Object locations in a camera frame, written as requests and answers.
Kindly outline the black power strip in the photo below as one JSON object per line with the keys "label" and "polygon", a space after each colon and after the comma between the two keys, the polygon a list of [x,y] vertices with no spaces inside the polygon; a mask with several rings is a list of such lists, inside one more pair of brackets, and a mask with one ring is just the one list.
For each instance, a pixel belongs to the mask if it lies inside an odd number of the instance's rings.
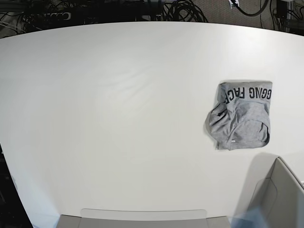
{"label": "black power strip", "polygon": [[59,13],[44,13],[44,14],[32,14],[35,19],[44,19],[50,21],[65,21],[72,18],[70,12],[59,12]]}

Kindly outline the grey T-shirt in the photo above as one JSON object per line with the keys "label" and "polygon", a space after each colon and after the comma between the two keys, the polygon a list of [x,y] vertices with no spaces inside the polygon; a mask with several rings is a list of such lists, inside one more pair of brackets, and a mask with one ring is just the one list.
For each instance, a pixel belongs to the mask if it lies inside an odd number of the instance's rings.
{"label": "grey T-shirt", "polygon": [[272,82],[225,82],[210,112],[208,130],[219,150],[254,149],[270,140]]}

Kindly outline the grey tray front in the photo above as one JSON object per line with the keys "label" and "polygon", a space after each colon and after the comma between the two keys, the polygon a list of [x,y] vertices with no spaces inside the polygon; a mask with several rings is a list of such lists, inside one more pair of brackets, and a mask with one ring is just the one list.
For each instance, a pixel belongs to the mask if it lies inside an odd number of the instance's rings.
{"label": "grey tray front", "polygon": [[80,216],[61,215],[58,228],[229,228],[226,216],[208,218],[204,209],[123,211],[81,209]]}

